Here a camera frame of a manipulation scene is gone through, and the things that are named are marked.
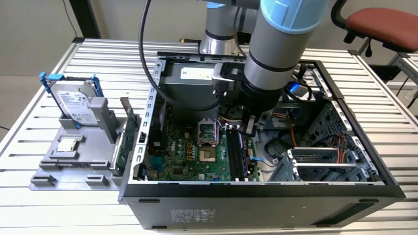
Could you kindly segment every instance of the black cable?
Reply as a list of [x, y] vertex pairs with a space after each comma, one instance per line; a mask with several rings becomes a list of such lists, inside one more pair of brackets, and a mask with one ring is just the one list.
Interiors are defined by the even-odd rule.
[[271, 158], [279, 158], [281, 156], [277, 156], [277, 155], [274, 155], [274, 154], [271, 154], [270, 153], [270, 151], [269, 151], [269, 145], [271, 145], [274, 142], [279, 142], [281, 143], [281, 145], [282, 146], [285, 146], [286, 148], [293, 148], [293, 146], [290, 145], [290, 144], [287, 144], [283, 140], [282, 140], [282, 137], [285, 136], [285, 135], [287, 135], [290, 133], [290, 130], [285, 130], [285, 131], [281, 131], [279, 132], [279, 134], [278, 134], [278, 136], [277, 137], [274, 137], [274, 138], [271, 138], [269, 141], [267, 141], [267, 143], [265, 144], [265, 152], [266, 152], [266, 154], [267, 154], [267, 156], [269, 157], [271, 157]]
[[239, 10], [241, 10], [241, 7], [237, 8], [237, 13], [235, 13], [235, 18], [234, 18], [234, 41], [235, 41], [235, 45], [238, 47], [238, 50], [239, 50], [241, 54], [243, 55], [243, 57], [247, 57], [247, 55], [243, 52], [243, 50], [241, 48], [241, 45], [238, 43], [237, 19], [238, 19]]
[[7, 128], [7, 127], [4, 127], [4, 126], [0, 126], [0, 128], [4, 129], [4, 130], [7, 130], [7, 131], [11, 130], [10, 128]]
[[146, 21], [147, 21], [147, 15], [149, 15], [149, 10], [150, 10], [150, 5], [151, 5], [151, 0], [147, 0], [147, 3], [146, 3], [146, 7], [145, 7], [145, 11], [143, 11], [143, 17], [142, 17], [142, 23], [141, 23], [141, 28], [139, 28], [139, 40], [138, 40], [138, 46], [139, 46], [139, 57], [141, 57], [141, 60], [142, 60], [142, 64], [143, 64], [143, 69], [145, 69], [145, 72], [146, 72], [146, 76], [149, 78], [149, 81], [154, 87], [154, 89], [157, 90], [158, 94], [163, 97], [163, 99], [171, 103], [174, 106], [178, 106], [179, 108], [182, 109], [186, 109], [186, 110], [191, 110], [191, 111], [206, 111], [206, 110], [211, 110], [213, 108], [217, 107], [217, 105], [219, 104], [221, 102], [221, 95], [218, 96], [218, 99], [215, 101], [215, 103], [213, 103], [210, 106], [206, 106], [206, 107], [198, 107], [198, 108], [191, 108], [189, 107], [187, 105], [183, 105], [181, 104], [179, 102], [174, 101], [169, 96], [167, 94], [162, 91], [162, 89], [158, 87], [158, 84], [155, 83], [154, 79], [153, 79], [153, 75], [150, 73], [150, 70], [149, 70], [149, 66], [147, 66], [147, 62], [146, 62], [146, 57], [145, 57], [145, 28], [146, 28]]
[[75, 33], [76, 38], [78, 38], [78, 37], [79, 37], [79, 35], [78, 35], [76, 28], [74, 27], [74, 24], [72, 24], [72, 21], [71, 21], [70, 15], [68, 15], [68, 11], [67, 11], [67, 4], [66, 4], [66, 1], [64, 1], [64, 0], [62, 0], [62, 1], [63, 1], [63, 4], [64, 4], [64, 9], [66, 9], [67, 18], [68, 18], [68, 21], [70, 21], [70, 24], [71, 24], [71, 27], [72, 27], [74, 33]]
[[313, 144], [311, 147], [318, 147], [320, 144], [325, 144], [325, 141], [326, 141], [328, 139], [330, 139], [332, 137], [338, 137], [338, 138], [341, 138], [338, 135], [329, 135], [329, 136], [324, 137], [321, 140], [318, 140], [318, 141]]
[[274, 168], [274, 166], [273, 166], [273, 165], [270, 165], [269, 163], [266, 163], [265, 161], [258, 161], [258, 162], [265, 163], [265, 164], [266, 164], [266, 166], [269, 166], [269, 167]]
[[416, 102], [416, 99], [417, 99], [417, 98], [413, 98], [410, 104], [408, 105], [408, 108], [410, 108], [410, 107], [413, 106], [413, 104], [414, 104], [414, 102]]
[[401, 91], [402, 91], [402, 88], [404, 88], [404, 86], [405, 86], [405, 84], [406, 84], [406, 81], [410, 79], [410, 77], [408, 77], [406, 79], [405, 79], [405, 81], [404, 81], [404, 83], [402, 83], [402, 86], [401, 86], [401, 88], [400, 88], [400, 90], [398, 90], [398, 93], [397, 93], [397, 97], [398, 97], [398, 95], [400, 95], [400, 93], [401, 93]]
[[303, 87], [307, 88], [307, 92], [309, 92], [307, 100], [301, 99], [298, 96], [295, 96], [295, 95], [290, 92], [290, 90], [289, 90], [287, 87], [285, 87], [283, 90], [285, 90], [286, 94], [295, 100], [295, 102], [299, 102], [299, 103], [302, 103], [302, 102], [310, 102], [310, 99], [311, 99], [311, 97], [313, 97], [313, 89], [311, 89], [307, 85], [301, 84], [301, 86], [303, 86]]

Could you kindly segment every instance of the metal frame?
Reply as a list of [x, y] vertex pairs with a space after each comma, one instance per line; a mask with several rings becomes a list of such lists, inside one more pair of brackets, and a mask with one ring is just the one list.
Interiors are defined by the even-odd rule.
[[[154, 66], [157, 51], [198, 53], [195, 43], [146, 43], [146, 59]], [[302, 59], [321, 60], [329, 70], [333, 80], [345, 95], [349, 108], [354, 112], [364, 131], [374, 143], [392, 174], [406, 193], [406, 200], [373, 213], [360, 222], [341, 228], [321, 230], [229, 230], [217, 231], [221, 234], [235, 233], [350, 233], [354, 235], [414, 235], [418, 233], [418, 138], [414, 119], [386, 84], [378, 83], [378, 78], [369, 71], [369, 66], [345, 50], [307, 49]], [[147, 97], [150, 85], [143, 75], [138, 57], [138, 43], [134, 41], [86, 39], [83, 43], [72, 44], [55, 73], [67, 76], [88, 76], [96, 73], [100, 77], [103, 92], [107, 97], [119, 98], [127, 94], [134, 98], [135, 113], [145, 115], [142, 102]], [[3, 219], [7, 227], [36, 227], [40, 231], [86, 233], [84, 225], [96, 225], [95, 232], [118, 233], [142, 232], [135, 215], [125, 205], [117, 206], [118, 192], [34, 192], [26, 187], [38, 169], [44, 149], [48, 148], [58, 125], [59, 109], [51, 106], [51, 98], [43, 89], [35, 95], [12, 130], [0, 143], [0, 191], [2, 206], [8, 206], [8, 217]], [[121, 107], [110, 104], [110, 108], [121, 115]], [[56, 214], [79, 216], [58, 221]]]
[[84, 38], [102, 38], [90, 0], [70, 0]]

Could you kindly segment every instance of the wire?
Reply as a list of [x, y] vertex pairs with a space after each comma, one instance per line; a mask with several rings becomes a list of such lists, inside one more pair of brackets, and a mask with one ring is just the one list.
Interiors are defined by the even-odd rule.
[[345, 149], [345, 151], [342, 152], [342, 155], [341, 155], [341, 163], [345, 163], [345, 156], [346, 156], [346, 149]]
[[7, 130], [7, 131], [11, 130], [10, 128], [7, 128], [7, 127], [4, 127], [4, 126], [0, 126], [0, 128], [4, 129], [4, 130]]
[[340, 163], [340, 148], [337, 148], [337, 163]]
[[267, 154], [267, 156], [269, 157], [271, 157], [271, 158], [279, 158], [281, 156], [277, 156], [277, 155], [274, 155], [274, 154], [271, 154], [270, 153], [270, 151], [269, 151], [269, 145], [271, 145], [274, 142], [279, 142], [281, 143], [281, 145], [285, 147], [285, 148], [293, 148], [293, 146], [291, 146], [291, 144], [287, 144], [283, 140], [282, 140], [282, 137], [285, 136], [285, 135], [287, 135], [289, 134], [289, 131], [290, 130], [283, 130], [283, 131], [279, 131], [279, 132], [277, 132], [278, 133], [278, 136], [277, 137], [273, 137], [269, 141], [267, 141], [267, 143], [265, 144], [265, 152], [266, 152], [266, 154]]
[[223, 120], [226, 120], [229, 122], [239, 122], [239, 121], [242, 121], [241, 119], [234, 119], [234, 117], [225, 116], [222, 114], [218, 114], [218, 117], [221, 117]]
[[74, 27], [74, 24], [72, 24], [72, 21], [71, 21], [70, 15], [68, 15], [67, 4], [66, 4], [66, 1], [64, 1], [64, 0], [62, 0], [62, 1], [63, 1], [63, 4], [64, 4], [64, 9], [66, 9], [67, 18], [68, 18], [68, 21], [70, 21], [70, 24], [71, 24], [71, 27], [72, 27], [74, 33], [75, 33], [76, 38], [78, 38], [78, 37], [79, 37], [79, 35], [78, 35], [76, 28]]
[[266, 164], [266, 166], [269, 166], [269, 167], [271, 167], [271, 168], [274, 168], [274, 166], [273, 165], [270, 165], [269, 163], [266, 163], [265, 161], [258, 161], [259, 163], [265, 163]]
[[406, 79], [405, 79], [405, 81], [404, 81], [404, 83], [402, 83], [402, 86], [401, 86], [401, 88], [400, 88], [400, 90], [398, 90], [398, 93], [397, 93], [397, 97], [398, 97], [398, 95], [400, 95], [400, 93], [401, 93], [401, 91], [402, 91], [402, 88], [404, 88], [404, 86], [405, 86], [405, 84], [406, 84], [406, 81], [410, 79], [410, 77], [408, 77]]
[[410, 108], [410, 107], [413, 106], [413, 104], [414, 104], [414, 102], [416, 102], [416, 99], [417, 99], [417, 98], [413, 98], [413, 100], [412, 100], [412, 102], [410, 102], [410, 104], [408, 105], [406, 108]]
[[221, 95], [218, 96], [218, 99], [215, 101], [215, 103], [213, 103], [210, 106], [206, 107], [198, 107], [198, 108], [190, 108], [189, 105], [183, 105], [179, 102], [175, 102], [169, 96], [167, 94], [162, 91], [162, 89], [158, 87], [158, 84], [155, 83], [154, 79], [153, 79], [153, 75], [150, 73], [149, 70], [149, 66], [147, 66], [147, 62], [146, 62], [146, 57], [145, 57], [145, 28], [146, 28], [146, 21], [147, 21], [147, 15], [149, 15], [149, 10], [150, 10], [150, 5], [151, 5], [151, 0], [147, 0], [146, 2], [146, 6], [145, 6], [145, 11], [143, 11], [143, 17], [142, 17], [142, 23], [141, 23], [141, 28], [139, 28], [139, 35], [138, 35], [138, 47], [139, 47], [139, 57], [141, 57], [141, 61], [143, 64], [143, 69], [146, 72], [146, 76], [149, 78], [149, 81], [154, 87], [154, 89], [157, 90], [158, 94], [163, 97], [163, 99], [171, 103], [174, 106], [178, 106], [186, 110], [191, 110], [191, 111], [206, 111], [206, 110], [211, 110], [213, 108], [217, 107], [217, 105], [221, 102]]
[[235, 18], [234, 18], [234, 41], [235, 41], [235, 45], [238, 47], [241, 54], [243, 55], [243, 57], [247, 57], [247, 54], [243, 52], [241, 45], [238, 43], [237, 19], [238, 19], [239, 10], [242, 10], [241, 7], [237, 8], [237, 13], [235, 13]]
[[293, 145], [294, 145], [294, 147], [298, 147], [298, 145], [297, 145], [297, 140], [295, 140], [295, 133], [294, 133], [294, 127], [293, 127], [293, 125], [290, 126], [290, 136], [291, 136], [291, 139], [293, 139]]
[[320, 144], [322, 144], [329, 138], [336, 137], [336, 135], [329, 135], [324, 137], [321, 140], [318, 140], [311, 147], [317, 147]]

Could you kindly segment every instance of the aluminum extrusion table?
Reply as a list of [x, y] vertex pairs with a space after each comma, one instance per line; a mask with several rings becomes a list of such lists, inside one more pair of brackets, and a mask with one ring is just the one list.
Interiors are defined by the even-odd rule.
[[[146, 43], [145, 50], [153, 68], [158, 51], [198, 53], [198, 44]], [[408, 198], [342, 229], [171, 232], [392, 235], [402, 230], [404, 235], [418, 234], [418, 121], [360, 56], [345, 50], [307, 49], [302, 59], [324, 62]], [[72, 43], [52, 73], [82, 77], [96, 74], [117, 115], [125, 116], [121, 96], [130, 97], [135, 112], [143, 114], [150, 84], [138, 42], [86, 39]], [[0, 228], [8, 228], [0, 233], [7, 234], [8, 230], [19, 234], [141, 232], [130, 207], [118, 203], [118, 191], [28, 189], [60, 127], [59, 115], [52, 98], [40, 88], [0, 143]]]

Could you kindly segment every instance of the white label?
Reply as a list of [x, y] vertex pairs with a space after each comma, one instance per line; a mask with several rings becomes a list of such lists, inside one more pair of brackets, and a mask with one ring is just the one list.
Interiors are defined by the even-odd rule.
[[59, 91], [59, 96], [71, 118], [82, 125], [98, 125], [87, 96], [82, 92], [68, 91]]
[[182, 68], [181, 79], [211, 80], [214, 69], [210, 68]]
[[171, 209], [171, 220], [174, 223], [211, 223], [215, 211], [215, 209]]

